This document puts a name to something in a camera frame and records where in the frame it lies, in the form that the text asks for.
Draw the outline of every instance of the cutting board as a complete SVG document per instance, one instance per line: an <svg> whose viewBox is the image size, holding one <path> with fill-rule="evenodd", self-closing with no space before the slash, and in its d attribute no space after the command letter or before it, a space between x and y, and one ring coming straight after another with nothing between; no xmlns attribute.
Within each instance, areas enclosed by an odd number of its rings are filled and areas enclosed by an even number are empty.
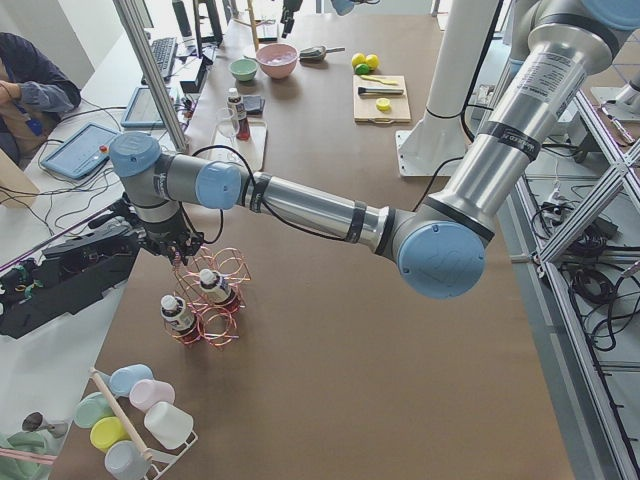
<svg viewBox="0 0 640 480"><path fill-rule="evenodd" d="M380 82L364 80L359 75L353 76L353 118L356 122L372 122L372 123L408 123L411 121L411 112L409 111L409 98L407 97L407 86L404 83L403 75L375 75L386 80L395 80L398 85L383 85ZM358 87L375 87L375 88L402 88L402 95L389 95L391 101L391 110L381 112L376 108L376 100L380 96L364 96L358 95Z"/></svg>

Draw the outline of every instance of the white pillar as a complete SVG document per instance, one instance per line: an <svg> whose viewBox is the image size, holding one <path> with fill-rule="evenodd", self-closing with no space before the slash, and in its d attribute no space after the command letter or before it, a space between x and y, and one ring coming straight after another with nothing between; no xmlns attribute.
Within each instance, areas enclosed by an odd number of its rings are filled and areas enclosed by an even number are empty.
<svg viewBox="0 0 640 480"><path fill-rule="evenodd" d="M498 3L453 0L424 117L410 132L396 135L400 175L431 176L443 161L464 155L465 137L457 115L464 106ZM455 164L450 164L442 173L454 170Z"/></svg>

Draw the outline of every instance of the blue sleeve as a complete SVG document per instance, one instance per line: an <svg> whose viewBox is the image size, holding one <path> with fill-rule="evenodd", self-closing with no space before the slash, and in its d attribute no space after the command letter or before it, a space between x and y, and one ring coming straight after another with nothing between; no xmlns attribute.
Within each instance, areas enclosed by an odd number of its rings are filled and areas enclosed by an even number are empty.
<svg viewBox="0 0 640 480"><path fill-rule="evenodd" d="M67 94L57 85L43 85L36 82L19 83L21 101L43 112L68 112L74 105Z"/></svg>
<svg viewBox="0 0 640 480"><path fill-rule="evenodd" d="M32 83L24 102L45 112L65 112L80 104L80 90L31 42L17 35L0 33L0 56L13 74L14 83ZM62 102L60 93L66 97Z"/></svg>

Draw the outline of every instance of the lime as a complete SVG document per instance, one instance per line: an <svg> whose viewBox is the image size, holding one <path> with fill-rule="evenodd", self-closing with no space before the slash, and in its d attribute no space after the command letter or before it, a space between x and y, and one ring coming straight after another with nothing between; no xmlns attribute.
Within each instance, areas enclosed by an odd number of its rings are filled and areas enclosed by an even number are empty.
<svg viewBox="0 0 640 480"><path fill-rule="evenodd" d="M367 55L367 57L365 58L365 63L369 65L369 68L371 70L375 70L376 68L378 68L378 65L380 65L380 60L378 60L377 55L372 53L371 55Z"/></svg>
<svg viewBox="0 0 640 480"><path fill-rule="evenodd" d="M366 75L367 73L369 73L371 70L369 68L369 65L367 65L366 63L360 63L358 65L356 65L356 75Z"/></svg>
<svg viewBox="0 0 640 480"><path fill-rule="evenodd" d="M355 68L357 65L361 63L366 63L367 57L364 56L364 53L356 53L353 57L351 57L351 66Z"/></svg>

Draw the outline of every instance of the bottle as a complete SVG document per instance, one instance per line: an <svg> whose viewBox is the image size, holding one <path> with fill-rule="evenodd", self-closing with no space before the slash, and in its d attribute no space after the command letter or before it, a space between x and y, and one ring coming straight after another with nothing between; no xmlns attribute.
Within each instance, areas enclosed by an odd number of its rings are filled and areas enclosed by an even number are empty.
<svg viewBox="0 0 640 480"><path fill-rule="evenodd" d="M227 105L230 109L234 110L238 116L240 130L238 130L236 138L238 140L249 140L251 137L251 132L249 131L249 119L247 118L247 111L244 108L244 102L242 101L242 97L238 93L237 88L229 89Z"/></svg>
<svg viewBox="0 0 640 480"><path fill-rule="evenodd" d="M240 296L218 272L208 268L200 270L200 288L214 306L222 307L229 313L240 309Z"/></svg>
<svg viewBox="0 0 640 480"><path fill-rule="evenodd" d="M200 338L196 317L182 298L165 295L160 300L160 306L160 315L176 333L178 340L186 345Z"/></svg>

